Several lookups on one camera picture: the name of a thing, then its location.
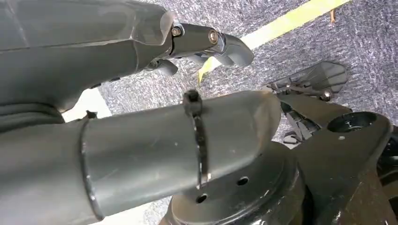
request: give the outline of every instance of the black metal part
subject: black metal part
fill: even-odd
[[[224,39],[225,48],[221,54],[215,55],[221,64],[246,67],[253,62],[253,52],[239,38],[228,34],[222,34],[221,38]]]
[[[183,105],[185,113],[192,119],[193,132],[197,146],[198,155],[198,185],[201,189],[208,181],[208,161],[207,161],[207,145],[206,133],[202,121],[202,98],[196,90],[189,90],[184,93]]]
[[[361,127],[351,132],[337,129],[348,121],[357,121]],[[396,224],[375,171],[390,134],[385,117],[350,113],[334,119],[294,149],[313,195],[316,224]]]
[[[282,104],[282,106],[284,106],[284,107],[282,107],[283,108],[282,112],[284,113],[288,122],[292,126],[293,132],[296,134],[295,138],[299,142],[303,141],[304,140],[303,134],[301,133],[300,127],[298,125],[298,122],[302,121],[303,118],[296,111],[294,111],[290,107],[288,107],[288,105]]]
[[[253,52],[237,37],[223,34],[210,27],[187,23],[175,24],[182,31],[173,37],[171,58],[188,57],[196,63],[204,63],[214,56],[225,66],[245,67],[254,59]]]
[[[308,119],[297,122],[297,125],[304,140],[312,137],[312,135],[319,130],[319,127]]]
[[[352,109],[342,105],[323,102],[305,95],[278,95],[278,97],[281,100],[283,113],[295,111],[301,118],[307,118],[321,128],[327,126],[334,118],[352,112]]]
[[[323,61],[266,86],[278,94],[304,94],[329,101],[348,81],[344,66]]]
[[[377,162],[377,174],[398,219],[398,127],[396,126]]]
[[[156,60],[146,66],[144,70],[152,71],[152,70],[160,70],[162,73],[172,76],[178,72],[178,67],[174,65],[174,63],[169,60]]]
[[[290,131],[286,133],[283,137],[283,143],[284,144],[289,144],[289,145],[296,145],[301,143],[301,139],[299,139],[296,135],[296,132]]]
[[[84,117],[86,119],[96,119],[97,118],[97,113],[96,112],[90,112],[86,110],[86,116]]]
[[[174,195],[160,224],[298,225],[301,223],[291,222],[301,213],[304,196],[305,186],[294,153],[272,142],[249,166],[201,190]]]
[[[181,23],[181,26],[183,34],[173,37],[173,49],[169,55],[171,58],[204,52],[216,45],[209,40],[209,33],[214,31],[213,28],[188,23]]]

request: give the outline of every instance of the black cable tie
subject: black cable tie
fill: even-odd
[[[201,118],[202,98],[200,97],[200,94],[196,90],[189,90],[184,93],[183,106],[185,113],[192,119],[194,126],[199,168],[197,189],[201,189],[203,185],[208,182],[208,162],[206,135]]]

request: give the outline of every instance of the screw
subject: screw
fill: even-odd
[[[173,37],[177,37],[181,35],[181,29],[179,27],[173,27],[173,29],[171,29],[171,35],[173,35]]]
[[[323,101],[329,102],[332,99],[333,93],[330,90],[325,90],[321,96]]]
[[[218,42],[218,32],[215,30],[211,30],[209,32],[209,40],[210,40],[210,43],[216,44]]]

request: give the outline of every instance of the gray carpet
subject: gray carpet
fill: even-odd
[[[306,2],[305,0],[158,0],[175,11],[180,22],[212,26],[241,37]],[[198,88],[204,97],[240,90],[292,74],[321,60],[347,67],[350,80],[335,101],[356,111],[381,113],[398,124],[398,63],[396,0],[353,0],[336,10],[336,22],[325,14],[254,51],[246,68],[218,67],[197,86],[198,65],[175,60],[173,77],[143,72],[100,88],[113,114],[177,104],[182,93]],[[281,121],[276,140],[287,129]],[[147,223],[157,224],[167,209],[167,199],[146,212]]]

